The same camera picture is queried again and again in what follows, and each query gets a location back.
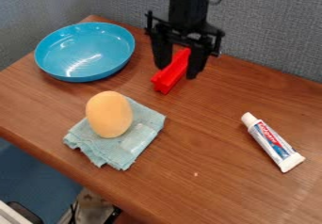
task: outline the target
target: wall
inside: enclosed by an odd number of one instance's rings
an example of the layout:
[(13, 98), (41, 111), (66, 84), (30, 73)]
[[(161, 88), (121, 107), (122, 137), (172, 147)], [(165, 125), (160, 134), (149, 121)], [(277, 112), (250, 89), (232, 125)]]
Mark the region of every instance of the wall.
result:
[[(145, 26), (169, 0), (91, 0), (93, 13)], [(322, 82), (322, 0), (225, 0), (209, 21), (226, 31), (224, 52)]]
[(0, 71), (59, 27), (91, 13), (89, 0), (0, 0)]

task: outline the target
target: red object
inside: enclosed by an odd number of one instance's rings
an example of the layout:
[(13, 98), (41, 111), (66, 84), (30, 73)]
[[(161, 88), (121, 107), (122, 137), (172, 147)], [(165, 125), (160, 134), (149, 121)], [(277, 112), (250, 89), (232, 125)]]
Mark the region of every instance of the red object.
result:
[(176, 86), (186, 73), (190, 53), (192, 50), (189, 48), (181, 50), (174, 55), (173, 62), (153, 76), (152, 82), (156, 84), (156, 91), (161, 91), (164, 94), (168, 94)]

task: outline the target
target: folded cloth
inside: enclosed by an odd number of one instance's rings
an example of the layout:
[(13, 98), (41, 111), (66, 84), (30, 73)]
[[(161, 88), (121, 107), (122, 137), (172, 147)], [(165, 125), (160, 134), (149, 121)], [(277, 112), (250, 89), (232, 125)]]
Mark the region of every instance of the folded cloth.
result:
[(122, 136), (101, 137), (87, 119), (83, 119), (63, 139), (73, 149), (81, 148), (99, 168), (109, 164), (118, 170), (129, 169), (164, 128), (166, 116), (133, 99), (127, 100), (134, 111), (134, 122)]

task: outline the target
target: blue bowl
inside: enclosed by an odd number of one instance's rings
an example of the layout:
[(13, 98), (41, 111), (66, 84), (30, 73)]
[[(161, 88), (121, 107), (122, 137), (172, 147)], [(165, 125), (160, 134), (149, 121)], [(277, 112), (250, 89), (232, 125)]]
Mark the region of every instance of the blue bowl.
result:
[(49, 35), (37, 46), (35, 62), (53, 77), (89, 82), (118, 72), (136, 51), (136, 38), (121, 26), (74, 24)]

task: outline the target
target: white tube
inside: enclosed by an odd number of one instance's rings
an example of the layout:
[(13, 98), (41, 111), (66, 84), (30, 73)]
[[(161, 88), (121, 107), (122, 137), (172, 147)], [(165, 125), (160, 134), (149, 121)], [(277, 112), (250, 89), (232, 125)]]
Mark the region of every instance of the white tube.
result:
[(284, 173), (307, 160), (262, 120), (258, 120), (250, 113), (246, 113), (242, 116), (242, 122)]

